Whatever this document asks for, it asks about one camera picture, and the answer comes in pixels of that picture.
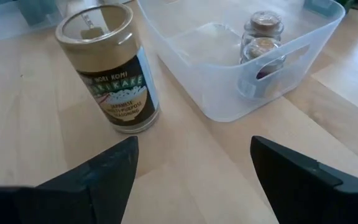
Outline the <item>tall gold-lidded seasoning jar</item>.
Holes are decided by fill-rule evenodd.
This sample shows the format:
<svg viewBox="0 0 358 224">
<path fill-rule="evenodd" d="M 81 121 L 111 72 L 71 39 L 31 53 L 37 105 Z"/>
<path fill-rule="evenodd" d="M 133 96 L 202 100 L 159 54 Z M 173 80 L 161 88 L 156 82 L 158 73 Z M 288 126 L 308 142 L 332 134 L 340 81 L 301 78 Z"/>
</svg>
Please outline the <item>tall gold-lidded seasoning jar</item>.
<svg viewBox="0 0 358 224">
<path fill-rule="evenodd" d="M 64 18 L 55 37 L 101 111 L 120 133 L 139 133 L 160 104 L 132 9 L 102 4 Z"/>
</svg>

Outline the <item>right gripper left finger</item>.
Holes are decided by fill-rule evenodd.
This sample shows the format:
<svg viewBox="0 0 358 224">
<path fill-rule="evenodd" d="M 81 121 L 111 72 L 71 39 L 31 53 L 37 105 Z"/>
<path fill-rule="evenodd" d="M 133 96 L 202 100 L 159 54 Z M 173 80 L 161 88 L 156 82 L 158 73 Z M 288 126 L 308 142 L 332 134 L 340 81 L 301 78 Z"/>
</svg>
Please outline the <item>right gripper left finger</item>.
<svg viewBox="0 0 358 224">
<path fill-rule="evenodd" d="M 0 186 L 0 224 L 121 224 L 138 158 L 130 136 L 38 186 Z"/>
</svg>

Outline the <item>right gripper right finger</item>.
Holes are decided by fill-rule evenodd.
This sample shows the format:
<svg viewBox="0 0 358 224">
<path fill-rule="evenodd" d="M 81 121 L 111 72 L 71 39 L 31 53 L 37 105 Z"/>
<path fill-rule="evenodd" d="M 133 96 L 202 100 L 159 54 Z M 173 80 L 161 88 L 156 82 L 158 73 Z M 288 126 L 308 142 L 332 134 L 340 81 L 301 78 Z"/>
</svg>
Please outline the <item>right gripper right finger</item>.
<svg viewBox="0 0 358 224">
<path fill-rule="evenodd" d="M 358 224 L 358 177 L 262 136 L 250 156 L 279 224 Z"/>
</svg>

